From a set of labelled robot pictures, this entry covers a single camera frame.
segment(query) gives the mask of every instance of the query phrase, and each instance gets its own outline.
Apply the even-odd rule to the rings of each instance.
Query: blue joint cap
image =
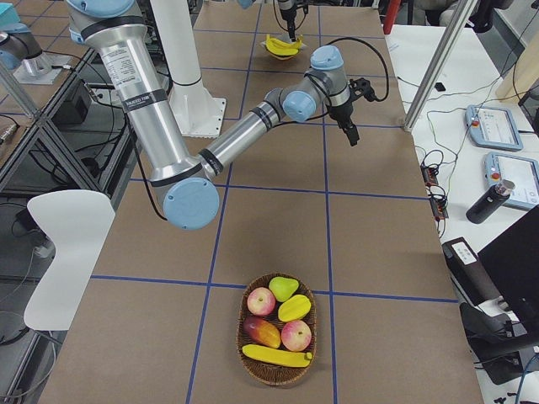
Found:
[[[27,32],[31,32],[30,28],[28,28],[28,26],[24,25],[23,23],[3,25],[2,31],[6,34],[26,34]]]
[[[209,224],[219,210],[219,194],[211,181],[191,177],[168,190],[163,202],[168,221],[185,230],[198,230]]]
[[[244,10],[246,10],[253,5],[254,0],[237,0],[237,3],[242,6]]]
[[[321,46],[311,55],[311,66],[317,70],[334,70],[342,67],[343,64],[339,49],[333,45]]]
[[[135,0],[66,0],[77,11],[97,19],[119,17],[129,10]]]
[[[70,28],[69,35],[71,36],[71,40],[76,44],[82,45],[84,43],[84,38],[80,32],[77,32]]]
[[[0,50],[0,61],[8,70],[14,70],[20,66],[21,61],[9,52]]]
[[[292,91],[285,98],[283,110],[294,121],[305,122],[317,110],[317,103],[309,93]]]

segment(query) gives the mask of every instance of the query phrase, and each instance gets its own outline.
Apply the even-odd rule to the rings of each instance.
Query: fruit basket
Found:
[[[312,304],[311,310],[302,318],[302,320],[309,326],[311,329],[312,339],[307,348],[303,352],[309,352],[312,354],[312,360],[316,357],[316,348],[317,348],[317,315],[316,315],[316,306],[314,301],[314,296],[312,295],[311,290],[306,287],[298,278],[291,276],[289,274],[274,273],[266,274],[260,278],[255,279],[247,287],[243,293],[242,304],[239,312],[239,321],[237,325],[237,351],[239,353],[240,359],[243,366],[256,380],[265,383],[266,385],[288,385],[298,381],[312,366],[312,361],[307,367],[301,368],[292,368],[281,366],[277,364],[267,364],[260,362],[255,359],[248,358],[243,354],[242,347],[247,344],[256,343],[251,337],[243,330],[243,322],[246,317],[250,316],[248,307],[247,307],[247,298],[249,294],[258,287],[268,287],[269,282],[276,276],[282,276],[285,278],[295,279],[299,282],[299,287],[295,292],[295,295],[301,294],[305,295]],[[276,326],[279,330],[282,330],[282,327],[285,325],[284,322],[279,320],[277,316],[278,307],[281,303],[277,302],[275,309],[269,315],[264,316],[264,319],[267,322],[270,322]]]

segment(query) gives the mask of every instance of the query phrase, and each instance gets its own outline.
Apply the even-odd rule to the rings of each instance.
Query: green pear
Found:
[[[275,276],[269,282],[269,290],[273,292],[275,299],[279,302],[287,301],[294,295],[300,283],[295,279],[285,278],[283,276]]]

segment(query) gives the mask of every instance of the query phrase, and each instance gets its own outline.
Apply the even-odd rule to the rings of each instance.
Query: thermos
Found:
[[[471,223],[483,223],[511,196],[511,191],[515,189],[515,184],[508,179],[502,179],[493,185],[487,192],[473,204],[466,212],[466,217]]]

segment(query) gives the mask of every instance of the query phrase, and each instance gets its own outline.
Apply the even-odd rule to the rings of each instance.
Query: white chair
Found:
[[[109,198],[70,189],[32,198],[28,210],[56,255],[24,311],[29,328],[66,331],[83,297],[115,212]]]

